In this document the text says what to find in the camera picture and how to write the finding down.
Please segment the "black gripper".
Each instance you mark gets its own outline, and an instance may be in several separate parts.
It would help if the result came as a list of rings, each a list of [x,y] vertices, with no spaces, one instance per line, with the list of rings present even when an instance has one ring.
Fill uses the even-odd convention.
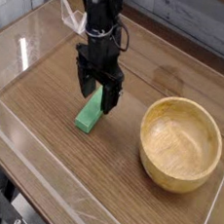
[[[122,33],[86,31],[87,44],[77,45],[78,80],[84,97],[88,97],[96,88],[96,82],[104,86],[100,109],[109,114],[118,103],[122,83],[125,76],[119,66],[120,52],[128,47],[122,47]]]

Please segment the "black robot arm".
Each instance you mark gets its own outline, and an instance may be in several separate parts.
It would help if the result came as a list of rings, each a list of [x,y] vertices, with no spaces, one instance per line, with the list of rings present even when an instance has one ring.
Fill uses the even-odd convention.
[[[124,0],[83,0],[87,45],[76,46],[81,93],[88,97],[99,82],[103,87],[100,110],[107,114],[118,103],[125,75],[119,66],[120,52],[129,47],[129,30],[121,21]]]

